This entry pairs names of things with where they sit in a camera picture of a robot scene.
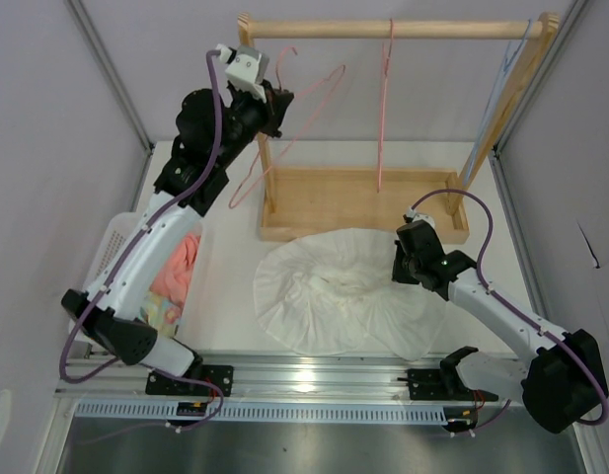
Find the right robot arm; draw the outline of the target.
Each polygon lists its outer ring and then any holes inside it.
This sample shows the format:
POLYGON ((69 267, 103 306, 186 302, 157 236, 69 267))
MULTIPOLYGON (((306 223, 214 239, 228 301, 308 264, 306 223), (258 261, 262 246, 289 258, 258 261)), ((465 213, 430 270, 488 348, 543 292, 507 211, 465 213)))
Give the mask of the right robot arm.
POLYGON ((570 333, 547 319, 507 301, 484 278, 480 265, 461 251, 444 252, 429 222, 415 220, 398 228, 393 279, 419 284, 465 310, 500 337, 514 360, 479 351, 463 355, 438 375, 440 390, 461 398, 486 390, 525 407, 546 431, 558 434, 574 423, 597 424, 609 416, 608 387, 596 340, 586 331, 570 333))

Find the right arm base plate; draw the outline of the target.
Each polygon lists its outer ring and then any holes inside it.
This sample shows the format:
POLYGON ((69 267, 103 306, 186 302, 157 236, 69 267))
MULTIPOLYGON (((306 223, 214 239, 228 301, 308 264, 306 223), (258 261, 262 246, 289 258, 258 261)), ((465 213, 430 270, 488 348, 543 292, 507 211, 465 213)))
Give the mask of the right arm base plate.
POLYGON ((409 368, 397 380, 407 385, 412 400, 461 400, 468 392, 459 377, 447 369, 409 368))

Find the white skirt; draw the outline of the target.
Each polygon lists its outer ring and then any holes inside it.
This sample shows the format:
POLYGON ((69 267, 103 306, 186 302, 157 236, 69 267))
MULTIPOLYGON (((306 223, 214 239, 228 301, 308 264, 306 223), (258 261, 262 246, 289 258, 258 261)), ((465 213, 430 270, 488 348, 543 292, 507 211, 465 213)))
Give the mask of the white skirt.
POLYGON ((443 326, 445 303, 393 281, 395 241, 390 232, 350 228, 270 251, 253 283, 259 325, 305 356, 356 352, 372 338, 396 356, 422 358, 443 326))

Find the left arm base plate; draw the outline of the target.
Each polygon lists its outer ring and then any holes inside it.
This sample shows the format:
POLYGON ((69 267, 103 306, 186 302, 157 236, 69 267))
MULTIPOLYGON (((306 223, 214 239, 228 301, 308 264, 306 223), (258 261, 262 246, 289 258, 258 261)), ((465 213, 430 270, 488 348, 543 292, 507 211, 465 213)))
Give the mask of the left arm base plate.
MULTIPOLYGON (((186 374, 185 378, 210 383, 218 387, 225 397, 229 397, 234 381, 234 367, 232 365, 204 364, 198 370, 186 374)), ((145 393, 151 396, 209 397, 218 395, 213 388, 174 380, 157 373, 149 376, 145 393)))

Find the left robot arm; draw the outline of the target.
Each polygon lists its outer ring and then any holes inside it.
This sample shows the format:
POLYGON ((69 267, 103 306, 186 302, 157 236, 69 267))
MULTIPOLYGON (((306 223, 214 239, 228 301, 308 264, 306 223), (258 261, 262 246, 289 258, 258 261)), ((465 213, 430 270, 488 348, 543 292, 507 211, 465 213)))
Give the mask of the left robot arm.
POLYGON ((229 179, 227 169, 258 134, 281 135, 292 92, 261 84, 266 97, 227 87, 225 105, 212 89, 182 101, 169 161, 127 241, 86 289, 68 289, 61 305, 84 335, 127 365, 143 364, 183 395, 202 382, 202 358, 139 318, 147 287, 182 239, 208 213, 229 179))

